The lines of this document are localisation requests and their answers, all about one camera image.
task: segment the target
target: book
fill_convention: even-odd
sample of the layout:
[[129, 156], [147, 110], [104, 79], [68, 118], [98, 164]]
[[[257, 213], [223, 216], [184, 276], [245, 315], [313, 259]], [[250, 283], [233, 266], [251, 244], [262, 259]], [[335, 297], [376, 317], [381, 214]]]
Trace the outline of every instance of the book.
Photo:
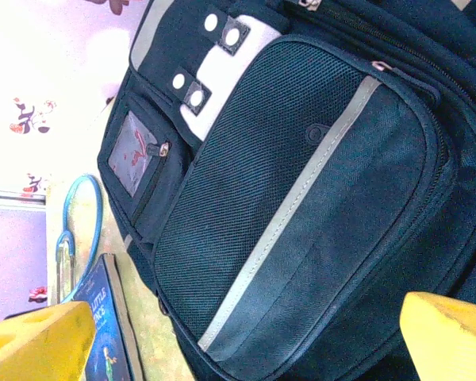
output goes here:
[[90, 304], [97, 330], [86, 362], [86, 380], [142, 381], [136, 338], [113, 254], [101, 254], [74, 300]]

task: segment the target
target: book cover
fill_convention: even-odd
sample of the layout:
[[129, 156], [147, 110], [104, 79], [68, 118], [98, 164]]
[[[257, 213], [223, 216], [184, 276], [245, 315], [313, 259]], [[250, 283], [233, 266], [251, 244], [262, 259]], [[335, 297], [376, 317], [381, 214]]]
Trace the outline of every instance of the book cover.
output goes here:
[[95, 340], [85, 375], [87, 381], [128, 381], [132, 379], [124, 341], [113, 301], [104, 256], [101, 256], [74, 300], [90, 304], [94, 315]]

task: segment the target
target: black mesh fabric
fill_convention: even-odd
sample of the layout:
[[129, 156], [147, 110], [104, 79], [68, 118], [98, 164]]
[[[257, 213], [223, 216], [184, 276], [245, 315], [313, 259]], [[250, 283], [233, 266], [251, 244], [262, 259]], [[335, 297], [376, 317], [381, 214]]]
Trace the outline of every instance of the black mesh fabric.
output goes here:
[[199, 338], [316, 147], [313, 123], [332, 125], [363, 74], [302, 42], [268, 46], [213, 127], [155, 254], [174, 312]]

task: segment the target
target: zipper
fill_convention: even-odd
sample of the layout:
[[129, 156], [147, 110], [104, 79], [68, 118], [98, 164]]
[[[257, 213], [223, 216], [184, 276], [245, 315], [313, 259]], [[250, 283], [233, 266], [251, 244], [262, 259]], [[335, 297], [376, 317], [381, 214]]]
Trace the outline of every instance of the zipper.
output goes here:
[[170, 148], [169, 142], [163, 143], [160, 146], [156, 144], [148, 144], [146, 147], [147, 155], [159, 157], [159, 163], [157, 164], [157, 168], [155, 169], [153, 176], [150, 178], [150, 181], [148, 182], [146, 191], [143, 193], [140, 201], [137, 203], [134, 213], [132, 213], [132, 216], [130, 219], [132, 225], [136, 224], [144, 207], [146, 206], [148, 201], [150, 201], [150, 198], [152, 198], [153, 191], [155, 190], [156, 185], [159, 182], [159, 177], [162, 174], [164, 166], [166, 165], [169, 148]]
[[[372, 66], [379, 70], [379, 71], [385, 71], [385, 72], [390, 72], [392, 74], [399, 74], [402, 73], [404, 74], [403, 71], [400, 71], [398, 69], [395, 69], [394, 67], [391, 67], [389, 64], [385, 63], [385, 62], [382, 62], [382, 61], [373, 61], [372, 62]], [[410, 77], [410, 75], [406, 75], [407, 78], [405, 78], [404, 76], [401, 76], [401, 78], [405, 79], [405, 80], [408, 80], [410, 81], [409, 79], [412, 79], [412, 77]], [[424, 212], [425, 208], [427, 207], [427, 205], [430, 203], [430, 201], [432, 200], [432, 196], [434, 195], [434, 191], [436, 190], [436, 187], [437, 187], [437, 184], [440, 180], [440, 177], [441, 175], [443, 174], [443, 168], [444, 168], [444, 165], [446, 164], [446, 162], [448, 161], [449, 159], [449, 150], [448, 150], [448, 146], [447, 146], [447, 143], [446, 143], [446, 140], [444, 139], [444, 134], [443, 134], [443, 130], [441, 128], [441, 125], [439, 123], [439, 120], [437, 119], [436, 115], [432, 112], [432, 110], [430, 110], [429, 107], [427, 107], [425, 104], [424, 104], [424, 108], [425, 110], [427, 111], [427, 113], [430, 115], [430, 118], [432, 119], [432, 124], [434, 126], [434, 130], [436, 131], [436, 136], [437, 136], [437, 141], [439, 143], [439, 149], [437, 151], [437, 167], [436, 167], [436, 171], [434, 173], [434, 176], [432, 178], [432, 181], [430, 182], [430, 186], [428, 187], [427, 189], [427, 192], [425, 194], [425, 197], [424, 197], [424, 200], [423, 202], [421, 203], [421, 206], [419, 208], [419, 210], [416, 212], [416, 215], [413, 219], [413, 223], [420, 217], [420, 215]]]
[[359, 30], [360, 32], [367, 33], [379, 40], [383, 40], [396, 48], [403, 50], [404, 52], [409, 53], [412, 56], [415, 56], [419, 60], [424, 61], [426, 64], [430, 65], [436, 69], [440, 74], [446, 77], [451, 83], [460, 91], [462, 96], [466, 99], [468, 103], [474, 105], [474, 101], [468, 95], [468, 93], [448, 74], [446, 73], [439, 65], [432, 62], [430, 59], [420, 54], [419, 52], [413, 50], [408, 45], [401, 43], [395, 38], [381, 32], [379, 29], [375, 28], [373, 25], [370, 25], [366, 21], [363, 21], [353, 13], [346, 11], [346, 14], [342, 14], [340, 11], [333, 10], [331, 6], [334, 6], [330, 2], [325, 2], [325, 6], [320, 7], [323, 0], [286, 0], [288, 3], [294, 6], [294, 11], [300, 16], [309, 19], [310, 21], [319, 21], [318, 19], [323, 16], [328, 16], [338, 21], [346, 26], [349, 26], [353, 29]]
[[386, 71], [392, 75], [397, 76], [402, 82], [407, 82], [426, 103], [430, 105], [431, 109], [436, 109], [441, 103], [441, 93], [434, 87], [426, 82], [420, 81], [405, 73], [404, 71], [391, 67], [389, 64], [382, 61], [372, 61], [372, 66], [379, 71]]

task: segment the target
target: zipper pull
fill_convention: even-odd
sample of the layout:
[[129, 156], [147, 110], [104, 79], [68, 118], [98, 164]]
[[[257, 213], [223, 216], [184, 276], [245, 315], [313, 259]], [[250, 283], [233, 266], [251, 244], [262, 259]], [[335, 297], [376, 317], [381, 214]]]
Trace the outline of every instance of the zipper pull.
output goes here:
[[323, 0], [288, 0], [293, 4], [306, 8], [309, 12], [316, 12]]
[[419, 79], [412, 77], [411, 75], [405, 73], [404, 71], [397, 69], [396, 67], [391, 67], [386, 62], [382, 61], [372, 61], [372, 66], [379, 71], [390, 72], [395, 74], [397, 77], [400, 77], [416, 92], [416, 94], [422, 98], [428, 105], [436, 109], [441, 103], [441, 93], [434, 86], [429, 85]]
[[164, 143], [158, 146], [153, 143], [148, 143], [146, 146], [146, 154], [148, 156], [166, 157], [169, 153], [169, 143]]

